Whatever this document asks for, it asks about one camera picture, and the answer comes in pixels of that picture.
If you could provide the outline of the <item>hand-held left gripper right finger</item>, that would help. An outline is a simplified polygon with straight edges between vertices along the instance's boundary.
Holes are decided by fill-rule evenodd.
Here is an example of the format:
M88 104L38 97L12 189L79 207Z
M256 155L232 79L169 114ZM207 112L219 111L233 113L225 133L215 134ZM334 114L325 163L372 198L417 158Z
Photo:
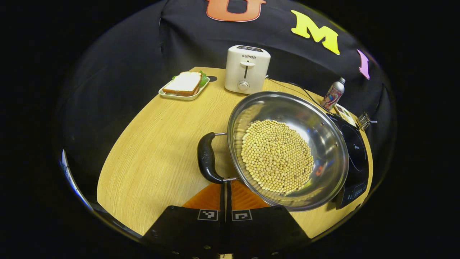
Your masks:
M232 259L294 259L294 253L312 240L282 205L235 210L228 182L228 253Z

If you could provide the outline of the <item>steel pot with black handles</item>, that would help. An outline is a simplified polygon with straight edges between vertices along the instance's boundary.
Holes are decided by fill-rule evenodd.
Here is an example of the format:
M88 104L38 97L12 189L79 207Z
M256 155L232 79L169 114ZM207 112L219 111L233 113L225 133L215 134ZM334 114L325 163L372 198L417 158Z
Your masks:
M239 154L248 125L257 120L275 120L297 131L313 156L313 171L304 187L289 195L261 190L243 165ZM282 205L292 212L319 208L331 201L345 183L349 156L342 133L324 112L307 100L278 91L249 95L233 109L227 130L230 157L241 180L269 205Z

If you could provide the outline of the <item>sandwich with lettuce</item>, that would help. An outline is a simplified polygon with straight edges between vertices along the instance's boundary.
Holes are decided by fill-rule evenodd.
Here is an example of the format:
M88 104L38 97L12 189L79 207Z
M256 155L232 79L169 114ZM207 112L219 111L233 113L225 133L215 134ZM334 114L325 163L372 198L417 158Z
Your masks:
M174 76L171 82L162 88L162 91L166 95L191 97L197 95L207 82L208 77L202 71L181 72Z

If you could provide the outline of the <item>black induction cooktop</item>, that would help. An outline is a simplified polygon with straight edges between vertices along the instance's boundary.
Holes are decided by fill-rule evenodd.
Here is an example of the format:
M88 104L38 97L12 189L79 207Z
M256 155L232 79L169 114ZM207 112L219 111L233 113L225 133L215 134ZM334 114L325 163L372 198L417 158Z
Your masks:
M349 154L347 178L338 195L335 196L336 209L344 208L367 190L369 179L368 154L359 129L339 116L327 115L338 127L345 140Z

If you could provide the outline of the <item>silver printed drink bottle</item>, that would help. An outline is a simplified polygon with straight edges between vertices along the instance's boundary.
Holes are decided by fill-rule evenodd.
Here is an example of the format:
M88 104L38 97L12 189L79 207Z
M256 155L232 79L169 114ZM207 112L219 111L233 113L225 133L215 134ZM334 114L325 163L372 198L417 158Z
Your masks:
M345 82L344 78L340 78L338 81L332 83L327 91L327 94L324 96L320 105L325 110L331 111L332 108L337 104L345 91Z

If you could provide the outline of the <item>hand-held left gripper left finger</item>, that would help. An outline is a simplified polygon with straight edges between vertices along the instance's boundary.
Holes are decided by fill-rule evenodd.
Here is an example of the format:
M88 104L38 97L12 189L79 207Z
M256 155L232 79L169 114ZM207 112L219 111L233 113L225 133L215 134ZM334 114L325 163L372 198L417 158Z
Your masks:
M142 237L164 259L221 259L225 187L210 184L183 206L169 205Z

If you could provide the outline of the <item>heap of yellow soybeans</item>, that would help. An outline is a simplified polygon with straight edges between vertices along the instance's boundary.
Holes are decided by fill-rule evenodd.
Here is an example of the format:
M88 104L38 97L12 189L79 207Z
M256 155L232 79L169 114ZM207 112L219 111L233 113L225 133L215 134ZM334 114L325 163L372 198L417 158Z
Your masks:
M285 123L257 120L248 125L239 154L261 190L289 195L301 190L313 171L311 148Z

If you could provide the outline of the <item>black backdrop cloth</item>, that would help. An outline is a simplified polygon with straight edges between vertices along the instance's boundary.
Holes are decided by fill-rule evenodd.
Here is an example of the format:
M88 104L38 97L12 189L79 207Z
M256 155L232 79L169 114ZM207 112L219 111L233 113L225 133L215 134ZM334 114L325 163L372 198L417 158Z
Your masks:
M57 137L82 193L95 201L102 165L122 131L163 84L194 66L224 68L233 45L266 49L270 78L319 95L346 79L340 105L378 121L367 131L374 190L396 138L390 81L353 34L299 0L266 0L260 16L227 22L207 16L207 0L161 0L100 36L77 62L56 107Z

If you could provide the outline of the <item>white divided bean tray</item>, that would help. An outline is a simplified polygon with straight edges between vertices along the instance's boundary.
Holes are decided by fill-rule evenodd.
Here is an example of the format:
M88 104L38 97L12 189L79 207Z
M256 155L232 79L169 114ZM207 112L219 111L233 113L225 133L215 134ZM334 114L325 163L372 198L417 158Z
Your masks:
M339 104L336 104L334 109L343 120L347 121L347 123L349 123L355 128L358 127L355 120L353 119L353 117L351 116L351 114L349 113L347 109L345 109L343 106Z

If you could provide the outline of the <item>white toaster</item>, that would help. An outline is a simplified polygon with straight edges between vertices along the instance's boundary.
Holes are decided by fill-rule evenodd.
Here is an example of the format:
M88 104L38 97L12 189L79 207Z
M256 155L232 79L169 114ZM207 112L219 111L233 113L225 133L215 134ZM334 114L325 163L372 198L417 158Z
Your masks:
M228 49L224 87L235 93L261 92L271 55L264 49L235 45Z

